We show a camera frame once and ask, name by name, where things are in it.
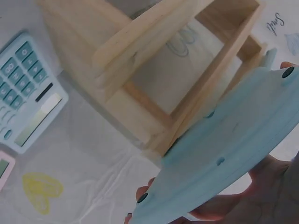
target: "hand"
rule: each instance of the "hand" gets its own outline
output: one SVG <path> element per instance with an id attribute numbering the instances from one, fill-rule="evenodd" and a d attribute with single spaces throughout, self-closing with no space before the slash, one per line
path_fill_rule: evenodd
<path id="1" fill-rule="evenodd" d="M 294 66 L 282 63 L 281 68 Z M 171 224 L 298 224 L 299 153 L 293 163 L 268 155 L 249 171 L 252 184 L 241 194 L 217 195 L 190 213 L 208 221 L 191 222 L 183 217 Z M 137 190 L 139 199 L 152 184 Z M 129 224 L 131 215 L 126 217 Z"/>

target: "pink calculator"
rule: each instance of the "pink calculator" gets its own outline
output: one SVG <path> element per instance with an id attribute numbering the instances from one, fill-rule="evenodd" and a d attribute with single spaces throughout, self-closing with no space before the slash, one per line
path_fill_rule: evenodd
<path id="1" fill-rule="evenodd" d="M 15 159 L 10 155 L 0 151 L 0 191 L 4 187 L 11 171 L 15 165 Z"/>

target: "wooden stool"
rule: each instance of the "wooden stool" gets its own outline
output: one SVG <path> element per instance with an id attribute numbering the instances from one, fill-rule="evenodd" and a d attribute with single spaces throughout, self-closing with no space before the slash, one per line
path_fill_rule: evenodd
<path id="1" fill-rule="evenodd" d="M 228 89 L 257 67 L 266 49 L 251 29 L 264 4 L 256 0 L 162 0 L 129 19 L 104 0 L 36 0 L 62 67 L 96 104 L 163 156 L 238 56 L 243 64 Z M 225 46 L 171 113 L 130 80 L 188 21 L 196 18 Z"/>

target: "light blue calculator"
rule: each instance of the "light blue calculator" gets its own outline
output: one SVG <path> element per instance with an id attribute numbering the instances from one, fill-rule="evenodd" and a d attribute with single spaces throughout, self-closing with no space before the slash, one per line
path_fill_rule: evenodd
<path id="1" fill-rule="evenodd" d="M 23 154 L 68 101 L 26 32 L 0 53 L 0 142 Z"/>

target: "calculator button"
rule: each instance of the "calculator button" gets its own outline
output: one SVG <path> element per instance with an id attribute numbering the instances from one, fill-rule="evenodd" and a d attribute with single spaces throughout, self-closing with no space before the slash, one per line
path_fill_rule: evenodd
<path id="1" fill-rule="evenodd" d="M 24 75 L 15 86 L 18 88 L 18 90 L 22 91 L 28 83 L 29 78 Z"/>
<path id="2" fill-rule="evenodd" d="M 28 70 L 28 73 L 32 76 L 32 77 L 34 77 L 34 76 L 36 76 L 37 75 L 37 73 L 40 71 L 40 70 L 42 70 L 43 69 L 43 67 L 42 67 L 42 64 L 39 62 L 39 61 L 37 61 L 29 70 Z"/>
<path id="3" fill-rule="evenodd" d="M 34 77 L 34 81 L 37 82 L 37 83 L 40 83 L 42 82 L 45 77 L 47 76 L 47 73 L 46 71 L 43 69 L 41 70 L 35 77 Z"/>
<path id="4" fill-rule="evenodd" d="M 13 101 L 13 103 L 10 106 L 14 110 L 17 110 L 21 106 L 22 103 L 23 103 L 23 98 L 20 96 L 17 96 L 16 99 Z"/>
<path id="5" fill-rule="evenodd" d="M 8 130 L 8 131 L 6 132 L 6 134 L 4 135 L 4 139 L 5 139 L 5 140 L 9 139 L 9 137 L 12 135 L 12 133 L 13 133 L 12 130 Z"/>
<path id="6" fill-rule="evenodd" d="M 3 83 L 3 85 L 0 87 L 0 98 L 4 99 L 4 97 L 8 94 L 10 88 L 7 83 Z"/>
<path id="7" fill-rule="evenodd" d="M 11 117 L 11 112 L 7 111 L 2 118 L 3 123 L 6 124 L 8 122 L 8 120 L 10 119 L 10 117 Z"/>
<path id="8" fill-rule="evenodd" d="M 17 50 L 15 55 L 20 61 L 23 61 L 30 53 L 32 52 L 32 48 L 28 42 L 24 43 L 20 49 Z"/>
<path id="9" fill-rule="evenodd" d="M 22 93 L 24 96 L 29 96 L 34 90 L 34 85 L 32 83 L 28 83 L 26 87 L 23 89 Z"/>
<path id="10" fill-rule="evenodd" d="M 20 78 L 23 75 L 23 71 L 22 69 L 20 69 L 19 67 L 10 75 L 10 77 L 8 78 L 12 84 L 16 84 Z"/>
<path id="11" fill-rule="evenodd" d="M 3 78 L 0 76 L 0 85 L 3 84 Z"/>
<path id="12" fill-rule="evenodd" d="M 22 65 L 24 66 L 24 68 L 26 68 L 27 70 L 31 68 L 32 65 L 34 65 L 34 63 L 37 62 L 37 56 L 34 52 L 32 52 L 23 62 Z"/>
<path id="13" fill-rule="evenodd" d="M 8 105 L 11 105 L 16 97 L 17 97 L 17 93 L 14 90 L 11 90 L 4 98 L 4 102 L 7 103 Z"/>
<path id="14" fill-rule="evenodd" d="M 3 116 L 6 114 L 6 109 L 5 109 L 5 107 L 2 107 L 2 108 L 0 108 L 0 119 L 2 119 L 3 118 Z"/>
<path id="15" fill-rule="evenodd" d="M 6 77 L 8 77 L 11 73 L 13 73 L 17 66 L 17 62 L 11 57 L 1 68 L 1 71 Z"/>
<path id="16" fill-rule="evenodd" d="M 10 117 L 10 119 L 8 120 L 7 124 L 8 125 L 13 125 L 15 123 L 15 119 L 17 116 L 13 115 Z"/>

